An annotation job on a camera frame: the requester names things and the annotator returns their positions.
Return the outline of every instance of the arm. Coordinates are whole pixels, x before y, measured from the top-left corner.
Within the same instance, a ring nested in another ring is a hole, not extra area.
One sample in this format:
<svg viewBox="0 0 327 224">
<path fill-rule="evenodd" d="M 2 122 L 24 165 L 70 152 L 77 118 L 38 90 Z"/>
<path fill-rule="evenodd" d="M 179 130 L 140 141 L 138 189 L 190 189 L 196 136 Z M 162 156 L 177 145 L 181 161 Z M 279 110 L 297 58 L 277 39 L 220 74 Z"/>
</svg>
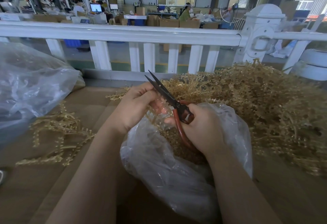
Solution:
<svg viewBox="0 0 327 224">
<path fill-rule="evenodd" d="M 116 223 L 116 176 L 120 146 L 150 103 L 161 110 L 150 83 L 133 87 L 96 134 L 46 224 Z"/>
<path fill-rule="evenodd" d="M 182 127 L 211 167 L 225 224 L 281 223 L 265 198 L 247 175 L 233 152 L 223 142 L 220 120 L 210 109 L 190 104 L 194 120 Z M 174 118 L 166 123 L 175 125 Z"/>
</svg>

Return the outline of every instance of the person's right hand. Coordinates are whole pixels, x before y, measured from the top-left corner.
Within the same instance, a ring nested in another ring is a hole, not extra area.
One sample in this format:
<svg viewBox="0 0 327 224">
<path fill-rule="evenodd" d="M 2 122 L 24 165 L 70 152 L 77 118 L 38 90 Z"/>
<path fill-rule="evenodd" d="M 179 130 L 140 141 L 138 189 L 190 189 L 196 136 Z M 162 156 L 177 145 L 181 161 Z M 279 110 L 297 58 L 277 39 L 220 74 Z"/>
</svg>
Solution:
<svg viewBox="0 0 327 224">
<path fill-rule="evenodd" d="M 181 123 L 181 125 L 189 140 L 208 158 L 225 147 L 220 119 L 210 109 L 195 104 L 190 104 L 188 107 L 194 114 L 194 120 L 190 124 Z M 166 118 L 165 123 L 176 127 L 173 117 Z"/>
</svg>

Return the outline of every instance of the computer monitor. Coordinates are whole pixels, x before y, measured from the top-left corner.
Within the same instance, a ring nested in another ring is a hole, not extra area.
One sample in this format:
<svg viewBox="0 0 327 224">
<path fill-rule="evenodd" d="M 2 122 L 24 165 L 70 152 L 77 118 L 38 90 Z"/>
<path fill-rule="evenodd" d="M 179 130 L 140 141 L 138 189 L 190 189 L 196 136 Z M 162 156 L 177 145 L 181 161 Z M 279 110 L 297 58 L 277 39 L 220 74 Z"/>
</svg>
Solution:
<svg viewBox="0 0 327 224">
<path fill-rule="evenodd" d="M 98 3 L 90 3 L 91 11 L 93 12 L 102 12 L 101 11 L 101 5 Z"/>
<path fill-rule="evenodd" d="M 111 10 L 118 10 L 118 4 L 110 4 Z"/>
</svg>

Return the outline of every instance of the horizontal rail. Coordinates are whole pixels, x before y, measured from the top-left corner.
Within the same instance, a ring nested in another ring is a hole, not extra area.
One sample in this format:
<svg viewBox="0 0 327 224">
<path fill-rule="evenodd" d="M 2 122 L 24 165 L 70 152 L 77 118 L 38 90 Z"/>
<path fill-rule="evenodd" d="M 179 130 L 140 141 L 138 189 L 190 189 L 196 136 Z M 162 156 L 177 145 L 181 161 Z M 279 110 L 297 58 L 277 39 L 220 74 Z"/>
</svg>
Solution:
<svg viewBox="0 0 327 224">
<path fill-rule="evenodd" d="M 0 21 L 0 36 L 238 46 L 240 31 L 52 22 Z"/>
<path fill-rule="evenodd" d="M 305 33 L 305 32 L 275 32 L 274 39 L 278 40 L 319 40 L 327 41 L 325 33 Z"/>
</svg>

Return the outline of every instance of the white tabletop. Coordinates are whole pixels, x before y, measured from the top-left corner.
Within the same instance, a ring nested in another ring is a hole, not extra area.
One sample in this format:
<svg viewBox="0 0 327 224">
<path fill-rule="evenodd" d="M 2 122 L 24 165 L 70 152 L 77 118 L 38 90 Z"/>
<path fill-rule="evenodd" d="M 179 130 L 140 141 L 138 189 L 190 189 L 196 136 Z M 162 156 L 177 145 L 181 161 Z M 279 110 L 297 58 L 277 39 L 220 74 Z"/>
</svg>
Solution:
<svg viewBox="0 0 327 224">
<path fill-rule="evenodd" d="M 147 16 L 124 15 L 125 19 L 147 19 Z"/>
</svg>

